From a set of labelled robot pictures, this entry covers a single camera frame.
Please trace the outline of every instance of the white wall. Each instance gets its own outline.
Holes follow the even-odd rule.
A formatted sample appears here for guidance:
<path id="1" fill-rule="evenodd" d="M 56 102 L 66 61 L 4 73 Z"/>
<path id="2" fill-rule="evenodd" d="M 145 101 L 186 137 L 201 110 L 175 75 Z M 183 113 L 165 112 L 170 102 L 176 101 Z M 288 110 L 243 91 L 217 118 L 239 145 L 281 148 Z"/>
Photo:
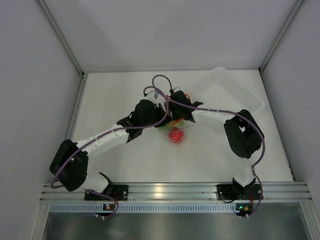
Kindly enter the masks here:
<path id="1" fill-rule="evenodd" d="M 258 68 L 296 0 L 45 0 L 85 71 Z"/>
<path id="2" fill-rule="evenodd" d="M 0 238 L 26 240 L 80 78 L 35 1 L 0 16 Z"/>
<path id="3" fill-rule="evenodd" d="M 303 5 L 264 71 L 297 177 L 320 213 L 320 1 Z"/>

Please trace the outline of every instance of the gray floor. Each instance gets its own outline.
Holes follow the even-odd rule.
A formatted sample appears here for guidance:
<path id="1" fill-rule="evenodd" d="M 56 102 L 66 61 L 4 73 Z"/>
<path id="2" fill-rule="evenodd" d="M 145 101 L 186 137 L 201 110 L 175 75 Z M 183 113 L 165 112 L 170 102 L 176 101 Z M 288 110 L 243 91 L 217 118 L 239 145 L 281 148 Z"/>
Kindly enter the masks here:
<path id="1" fill-rule="evenodd" d="M 83 214 L 50 214 L 57 233 Z M 106 220 L 86 216 L 58 236 L 47 222 L 42 240 L 308 240 L 299 204 L 262 204 L 250 219 L 231 214 L 118 214 Z"/>

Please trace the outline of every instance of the transparent plastic bin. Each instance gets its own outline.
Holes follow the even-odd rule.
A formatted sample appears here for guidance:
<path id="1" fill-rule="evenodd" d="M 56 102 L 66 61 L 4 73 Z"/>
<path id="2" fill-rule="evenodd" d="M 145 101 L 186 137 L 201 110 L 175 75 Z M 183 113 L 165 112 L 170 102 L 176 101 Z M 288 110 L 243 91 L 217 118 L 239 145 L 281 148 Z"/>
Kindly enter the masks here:
<path id="1" fill-rule="evenodd" d="M 223 67 L 217 67 L 194 81 L 187 91 L 191 94 L 192 101 L 203 102 L 212 109 L 234 112 L 246 109 L 252 115 L 257 115 L 265 107 L 265 102 L 260 97 Z"/>

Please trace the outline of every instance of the red object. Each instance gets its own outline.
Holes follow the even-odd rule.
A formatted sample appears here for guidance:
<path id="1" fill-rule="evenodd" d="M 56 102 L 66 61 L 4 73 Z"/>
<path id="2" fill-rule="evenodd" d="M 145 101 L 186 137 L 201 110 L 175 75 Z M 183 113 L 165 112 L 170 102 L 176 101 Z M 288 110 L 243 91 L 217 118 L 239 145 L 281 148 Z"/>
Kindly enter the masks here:
<path id="1" fill-rule="evenodd" d="M 177 127 L 174 127 L 169 132 L 169 138 L 175 144 L 179 144 L 182 142 L 185 132 Z"/>

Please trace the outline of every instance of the white table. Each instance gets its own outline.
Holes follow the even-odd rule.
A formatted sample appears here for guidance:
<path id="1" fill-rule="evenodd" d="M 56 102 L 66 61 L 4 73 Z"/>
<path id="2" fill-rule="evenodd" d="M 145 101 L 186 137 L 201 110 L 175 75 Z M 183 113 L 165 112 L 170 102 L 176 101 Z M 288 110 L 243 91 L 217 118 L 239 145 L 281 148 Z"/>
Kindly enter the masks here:
<path id="1" fill-rule="evenodd" d="M 263 182 L 293 181 L 258 70 L 230 73 L 265 101 L 265 108 L 254 116 L 266 143 L 265 156 L 256 173 Z M 168 76 L 174 87 L 184 87 L 206 71 L 90 73 L 73 140 L 100 133 L 128 116 L 144 98 L 142 91 L 151 85 L 156 74 Z M 169 89 L 163 79 L 158 79 L 156 84 L 164 91 Z M 205 104 L 216 107 L 214 99 Z M 132 142 L 92 159 L 88 168 L 105 173 L 114 182 L 230 182 L 236 164 L 226 134 L 213 127 L 190 123 L 185 135 L 184 142 L 177 145 L 158 129 L 145 129 Z"/>

